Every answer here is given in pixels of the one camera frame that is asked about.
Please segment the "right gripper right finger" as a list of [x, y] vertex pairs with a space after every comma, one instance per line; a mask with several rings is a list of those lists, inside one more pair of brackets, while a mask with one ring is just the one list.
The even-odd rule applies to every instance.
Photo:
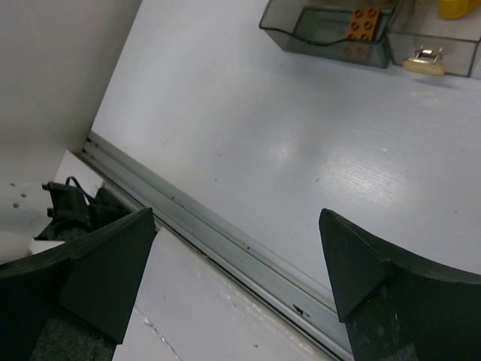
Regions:
[[478, 360], [480, 276], [385, 241], [332, 210], [319, 231], [356, 360]]

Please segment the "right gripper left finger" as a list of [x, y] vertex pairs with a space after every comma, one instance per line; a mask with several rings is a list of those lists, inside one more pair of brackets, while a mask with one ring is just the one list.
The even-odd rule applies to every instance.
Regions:
[[149, 208], [1, 266], [3, 360], [111, 360], [156, 227]]

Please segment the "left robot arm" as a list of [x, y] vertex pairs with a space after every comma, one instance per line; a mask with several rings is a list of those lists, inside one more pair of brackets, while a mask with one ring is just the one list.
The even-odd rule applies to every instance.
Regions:
[[72, 176], [65, 182], [1, 182], [1, 262], [73, 241], [130, 213], [109, 191], [88, 194]]

